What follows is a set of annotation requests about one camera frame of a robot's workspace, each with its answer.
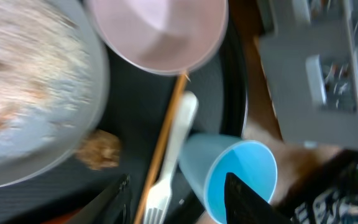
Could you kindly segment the pink bowl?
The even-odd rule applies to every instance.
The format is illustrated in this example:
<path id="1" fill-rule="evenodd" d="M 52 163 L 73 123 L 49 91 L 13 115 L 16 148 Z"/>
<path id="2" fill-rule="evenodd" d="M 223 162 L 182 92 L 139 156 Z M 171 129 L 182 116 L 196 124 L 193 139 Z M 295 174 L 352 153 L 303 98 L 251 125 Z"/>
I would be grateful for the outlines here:
<path id="1" fill-rule="evenodd" d="M 192 72 L 220 48 L 227 30 L 227 0 L 85 0 L 105 44 L 146 72 Z"/>

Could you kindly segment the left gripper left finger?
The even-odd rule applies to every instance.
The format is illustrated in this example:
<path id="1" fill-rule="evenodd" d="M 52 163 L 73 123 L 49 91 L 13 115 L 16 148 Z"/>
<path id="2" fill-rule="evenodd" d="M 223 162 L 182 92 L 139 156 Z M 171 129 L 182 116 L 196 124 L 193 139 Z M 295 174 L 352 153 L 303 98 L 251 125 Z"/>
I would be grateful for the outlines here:
<path id="1" fill-rule="evenodd" d="M 130 224 L 131 200 L 131 178 L 129 175 L 122 175 L 66 224 Z"/>

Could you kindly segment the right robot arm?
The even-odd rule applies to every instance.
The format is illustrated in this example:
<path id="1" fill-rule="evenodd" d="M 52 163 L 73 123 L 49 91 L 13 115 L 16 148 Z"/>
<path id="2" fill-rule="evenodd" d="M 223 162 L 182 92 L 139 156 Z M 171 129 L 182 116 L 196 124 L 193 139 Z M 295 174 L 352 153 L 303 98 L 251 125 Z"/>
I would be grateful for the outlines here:
<path id="1" fill-rule="evenodd" d="M 274 223 L 358 223 L 358 152 L 344 151 L 277 207 Z"/>

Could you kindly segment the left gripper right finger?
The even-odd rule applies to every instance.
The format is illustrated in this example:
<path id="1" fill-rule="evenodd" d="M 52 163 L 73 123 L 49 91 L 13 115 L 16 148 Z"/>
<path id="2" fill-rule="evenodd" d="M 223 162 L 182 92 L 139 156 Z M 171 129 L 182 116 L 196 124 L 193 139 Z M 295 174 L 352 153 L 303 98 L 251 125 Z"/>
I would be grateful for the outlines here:
<path id="1" fill-rule="evenodd" d="M 232 172 L 226 174 L 224 204 L 227 224 L 291 224 Z"/>

